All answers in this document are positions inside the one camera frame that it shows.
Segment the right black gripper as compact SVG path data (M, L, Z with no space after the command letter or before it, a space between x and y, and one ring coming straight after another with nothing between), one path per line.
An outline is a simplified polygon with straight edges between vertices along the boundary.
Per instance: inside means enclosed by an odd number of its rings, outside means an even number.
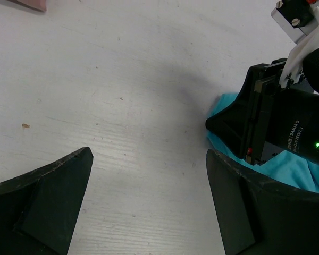
M307 87L281 89L273 98L265 148L255 164L263 165L282 151L291 152L319 165L319 49L302 61ZM244 159L248 133L248 107L255 68L249 68L235 100L209 117L205 126L238 158Z

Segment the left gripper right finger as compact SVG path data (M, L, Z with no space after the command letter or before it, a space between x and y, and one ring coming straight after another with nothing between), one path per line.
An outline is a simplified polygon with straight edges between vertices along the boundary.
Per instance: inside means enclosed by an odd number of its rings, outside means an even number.
M319 254L319 194L210 149L206 168L226 254Z

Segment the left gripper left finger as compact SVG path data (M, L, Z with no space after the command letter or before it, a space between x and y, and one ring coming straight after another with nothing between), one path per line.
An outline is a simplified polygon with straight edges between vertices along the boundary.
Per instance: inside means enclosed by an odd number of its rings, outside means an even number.
M0 254L67 254L93 164L88 147L0 183Z

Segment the teal t shirt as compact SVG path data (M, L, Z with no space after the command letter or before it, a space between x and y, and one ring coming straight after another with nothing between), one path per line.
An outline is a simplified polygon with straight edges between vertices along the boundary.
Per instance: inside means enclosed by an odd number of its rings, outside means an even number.
M251 165L237 158L225 143L210 131L207 132L207 138L213 148L245 167L284 184L319 193L319 165L307 159L283 151L262 165Z

